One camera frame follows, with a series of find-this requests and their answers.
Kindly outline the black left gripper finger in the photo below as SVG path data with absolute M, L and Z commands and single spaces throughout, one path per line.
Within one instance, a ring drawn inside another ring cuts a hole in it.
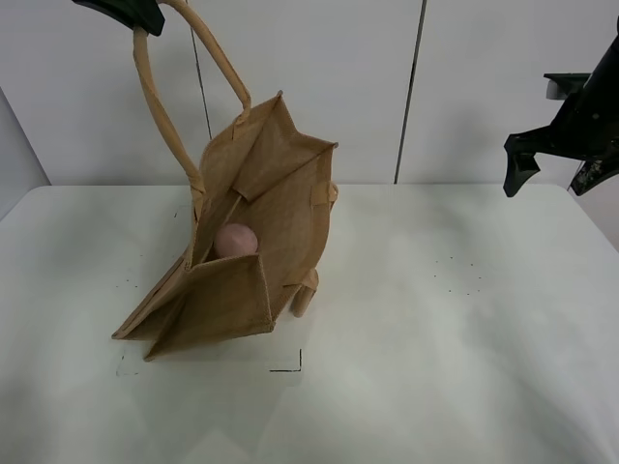
M 73 2 L 106 15 L 130 29 L 139 27 L 154 36 L 162 33 L 165 19 L 157 0 L 73 0 Z

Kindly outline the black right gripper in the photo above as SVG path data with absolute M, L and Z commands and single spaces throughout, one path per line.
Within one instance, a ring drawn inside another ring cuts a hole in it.
M 540 129 L 538 140 L 529 133 L 510 134 L 504 144 L 507 171 L 503 190 L 514 197 L 540 172 L 536 152 L 586 161 L 570 188 L 583 195 L 616 176 L 618 156 L 618 43 L 605 52 L 588 73 L 546 73 L 564 102 L 556 116 Z

